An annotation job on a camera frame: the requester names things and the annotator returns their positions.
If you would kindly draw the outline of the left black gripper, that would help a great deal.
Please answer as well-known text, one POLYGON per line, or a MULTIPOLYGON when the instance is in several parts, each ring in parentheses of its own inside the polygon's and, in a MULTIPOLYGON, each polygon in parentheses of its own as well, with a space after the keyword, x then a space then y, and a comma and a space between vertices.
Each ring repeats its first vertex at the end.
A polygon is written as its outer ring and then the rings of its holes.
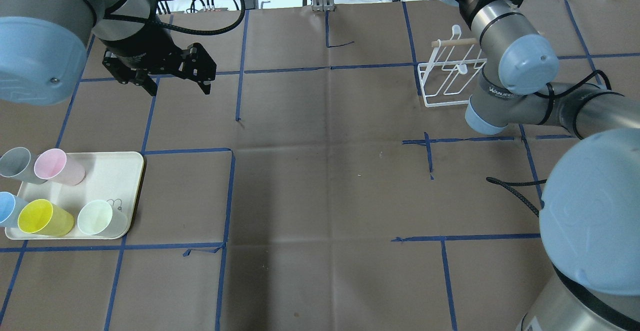
POLYGON ((119 40, 103 40, 111 57, 103 56, 102 64, 115 80, 142 87, 151 97, 157 96, 158 85, 153 75, 182 73, 184 80, 197 83, 206 95, 211 94, 211 83, 217 75, 217 63, 199 42, 181 50, 169 31, 160 26, 160 19, 141 24, 133 35, 119 40), (137 73, 137 70, 148 73, 137 73))

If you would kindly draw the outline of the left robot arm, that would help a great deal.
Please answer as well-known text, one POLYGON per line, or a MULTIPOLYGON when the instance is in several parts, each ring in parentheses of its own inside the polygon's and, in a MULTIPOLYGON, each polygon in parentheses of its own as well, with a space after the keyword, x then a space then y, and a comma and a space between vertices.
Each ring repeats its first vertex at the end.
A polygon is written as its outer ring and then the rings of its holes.
POLYGON ((94 36, 105 45, 102 65, 121 84, 157 94, 153 75, 197 83, 210 94, 217 64, 194 42, 176 46, 160 25, 166 0, 1 0, 0 97, 48 106, 73 94, 94 36))

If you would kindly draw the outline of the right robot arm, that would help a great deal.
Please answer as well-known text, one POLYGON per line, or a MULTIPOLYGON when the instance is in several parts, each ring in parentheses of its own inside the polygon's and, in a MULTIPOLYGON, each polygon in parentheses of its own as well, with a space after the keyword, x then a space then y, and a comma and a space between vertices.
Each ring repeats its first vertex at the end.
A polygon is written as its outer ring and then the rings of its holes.
POLYGON ((637 331, 639 102, 600 70, 555 82, 559 60, 520 12, 524 0, 455 1, 487 56, 467 124, 485 135, 554 126, 578 139, 544 181, 542 207, 530 206, 554 274, 518 330, 637 331))

